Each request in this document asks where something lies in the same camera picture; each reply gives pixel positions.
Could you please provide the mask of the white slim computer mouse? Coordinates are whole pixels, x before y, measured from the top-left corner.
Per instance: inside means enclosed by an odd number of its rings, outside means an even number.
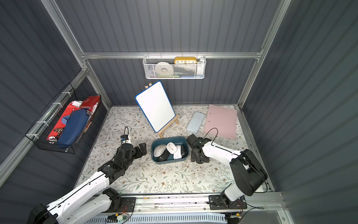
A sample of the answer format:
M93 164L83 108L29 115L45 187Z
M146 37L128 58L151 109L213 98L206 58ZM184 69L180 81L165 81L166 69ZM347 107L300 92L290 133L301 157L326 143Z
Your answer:
M176 145L173 143L173 142L169 142L168 144L167 144L167 150L168 150L168 152L170 153L170 154L175 154L176 152L177 152L177 147L176 147Z

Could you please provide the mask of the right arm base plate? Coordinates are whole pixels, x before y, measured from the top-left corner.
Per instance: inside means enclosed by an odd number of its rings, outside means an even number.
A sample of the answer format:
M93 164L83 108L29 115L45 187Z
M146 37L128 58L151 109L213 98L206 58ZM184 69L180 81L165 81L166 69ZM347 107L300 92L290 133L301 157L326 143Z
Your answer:
M247 209L245 196L235 201L230 201L225 195L209 195L209 207L211 210L244 210Z

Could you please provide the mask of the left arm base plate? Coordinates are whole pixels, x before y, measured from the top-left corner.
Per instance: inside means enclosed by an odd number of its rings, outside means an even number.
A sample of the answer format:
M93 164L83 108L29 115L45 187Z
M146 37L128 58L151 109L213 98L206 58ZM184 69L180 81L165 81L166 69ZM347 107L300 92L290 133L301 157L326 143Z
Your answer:
M133 212L136 204L135 197L122 197L115 199L108 210L105 212L114 212L114 213L125 213L125 212Z

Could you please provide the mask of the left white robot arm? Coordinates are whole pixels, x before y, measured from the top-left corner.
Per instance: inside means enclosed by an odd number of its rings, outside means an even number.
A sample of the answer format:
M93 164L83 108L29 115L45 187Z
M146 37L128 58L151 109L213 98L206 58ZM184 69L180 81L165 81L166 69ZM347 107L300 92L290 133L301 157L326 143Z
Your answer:
M87 181L48 205L39 204L29 224L83 224L94 216L126 208L121 195L109 186L122 177L135 159L147 154L146 143L123 143L114 158L98 168Z

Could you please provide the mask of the teal plastic storage box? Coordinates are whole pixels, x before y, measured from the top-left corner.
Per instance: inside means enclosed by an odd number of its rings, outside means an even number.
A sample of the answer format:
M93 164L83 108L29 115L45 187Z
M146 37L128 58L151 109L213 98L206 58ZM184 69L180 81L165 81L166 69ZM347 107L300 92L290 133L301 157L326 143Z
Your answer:
M169 142L173 142L175 145L182 145L182 144L185 145L186 150L187 150L187 156L185 158L175 160L173 158L173 155L171 154L166 161L162 161L162 162L156 161L157 158L155 158L153 156L153 151L154 151L155 147L158 145L161 145L161 144L167 145ZM175 163L175 162L184 161L189 156L189 152L190 152L190 150L189 150L189 146L186 142L186 139L182 136L155 140L151 146L151 154L152 154L151 158L156 164L167 164L167 163Z

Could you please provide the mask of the light grey computer mouse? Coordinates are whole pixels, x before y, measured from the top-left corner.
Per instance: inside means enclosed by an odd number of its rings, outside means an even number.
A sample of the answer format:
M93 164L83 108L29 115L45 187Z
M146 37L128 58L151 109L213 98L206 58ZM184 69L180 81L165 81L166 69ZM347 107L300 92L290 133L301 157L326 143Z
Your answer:
M164 152L166 151L167 146L165 144L161 144L155 147L154 151L153 151L153 156L155 158L158 158L160 156L162 156L164 154Z

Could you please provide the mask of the black computer mouse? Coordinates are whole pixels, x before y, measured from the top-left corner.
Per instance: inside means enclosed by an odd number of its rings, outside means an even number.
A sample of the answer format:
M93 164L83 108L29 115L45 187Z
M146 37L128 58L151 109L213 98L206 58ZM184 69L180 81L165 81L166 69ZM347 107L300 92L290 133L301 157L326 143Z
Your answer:
M166 149L162 155L160 155L156 161L158 162L162 162L162 161L166 161L168 159L168 157L171 155L171 153Z

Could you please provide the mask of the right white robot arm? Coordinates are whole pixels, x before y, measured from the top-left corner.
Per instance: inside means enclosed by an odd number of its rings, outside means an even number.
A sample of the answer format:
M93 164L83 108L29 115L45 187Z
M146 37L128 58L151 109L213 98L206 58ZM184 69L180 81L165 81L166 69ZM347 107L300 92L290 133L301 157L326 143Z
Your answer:
M198 138L194 134L189 135L186 142L192 150L192 162L202 164L214 159L231 168L235 181L221 193L221 204L225 207L242 196L252 196L268 178L261 163L248 149L229 149L209 138Z

